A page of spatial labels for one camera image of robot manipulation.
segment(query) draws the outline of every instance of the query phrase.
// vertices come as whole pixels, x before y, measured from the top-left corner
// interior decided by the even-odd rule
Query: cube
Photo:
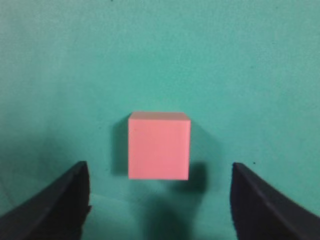
[[[129,179],[188,180],[191,120],[183,112],[133,112]]]

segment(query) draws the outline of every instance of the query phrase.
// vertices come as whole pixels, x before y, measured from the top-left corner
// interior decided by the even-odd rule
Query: green backdrop
[[[235,240],[233,162],[320,215],[319,13],[318,0],[0,0],[0,213],[87,161],[84,240]],[[132,111],[192,119],[206,191],[128,180]]]

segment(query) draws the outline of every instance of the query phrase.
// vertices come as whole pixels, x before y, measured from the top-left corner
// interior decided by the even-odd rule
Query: teal table surface
[[[233,162],[320,215],[319,13],[318,0],[0,0],[0,214],[87,161],[84,240],[235,240]],[[133,111],[191,118],[198,185],[128,179]]]

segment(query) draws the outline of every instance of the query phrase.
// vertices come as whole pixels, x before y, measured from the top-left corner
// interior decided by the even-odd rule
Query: foam block
[[[133,112],[128,120],[129,178],[188,180],[190,130],[183,112]]]

